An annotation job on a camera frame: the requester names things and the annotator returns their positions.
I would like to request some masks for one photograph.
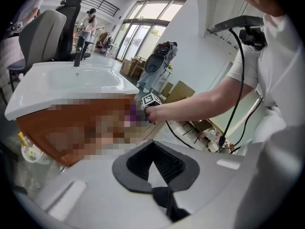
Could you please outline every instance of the sink basin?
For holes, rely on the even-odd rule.
[[[93,99],[109,94],[137,94],[132,85],[111,66],[81,62],[36,63],[24,76],[5,110],[8,120],[67,104],[67,99]]]

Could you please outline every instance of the hand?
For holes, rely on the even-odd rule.
[[[150,123],[155,123],[157,121],[157,111],[156,106],[149,106],[145,109],[145,113],[148,114]]]

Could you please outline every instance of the person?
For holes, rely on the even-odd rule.
[[[79,37],[82,36],[85,38],[85,41],[90,41],[95,35],[96,31],[96,9],[90,9],[87,11],[88,17],[84,20],[82,25],[82,30],[79,33]]]
[[[267,107],[267,116],[262,119],[252,138],[252,142],[256,143],[266,141],[271,134],[286,127],[282,113],[274,101],[272,89],[281,80],[288,66],[296,62],[295,56],[299,55],[297,52],[303,49],[303,44],[276,0],[246,1],[264,12],[264,34],[267,41],[267,46],[260,51],[242,45],[245,60],[242,98],[259,85]],[[236,104],[241,89],[242,67],[239,51],[229,73],[215,88],[178,102],[147,107],[145,111],[149,121],[203,120],[223,114]]]
[[[36,16],[42,5],[43,0],[27,0],[20,11],[18,23],[22,22],[22,27],[15,31],[14,35],[19,35],[22,29],[30,23]]]
[[[142,87],[144,93],[150,92],[151,88],[153,87],[153,84],[163,73],[163,69],[167,67],[170,64],[170,62],[173,60],[173,58],[177,55],[178,44],[176,42],[164,42],[164,44],[166,43],[171,45],[171,52],[166,55],[165,60],[160,67],[160,70],[157,71],[155,74],[148,74],[147,72],[144,72],[140,76],[140,79],[138,80],[136,87]]]

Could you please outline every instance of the pixelated area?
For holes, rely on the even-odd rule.
[[[149,128],[141,102],[133,99],[112,95],[67,102],[70,104],[49,109],[45,117],[47,128],[43,131],[50,148],[47,153],[56,153],[63,163],[74,164],[85,156],[125,153],[126,145],[136,147]]]

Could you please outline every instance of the black faucet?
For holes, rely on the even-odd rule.
[[[85,38],[79,37],[74,58],[74,67],[79,67],[81,63],[82,50],[84,48]]]

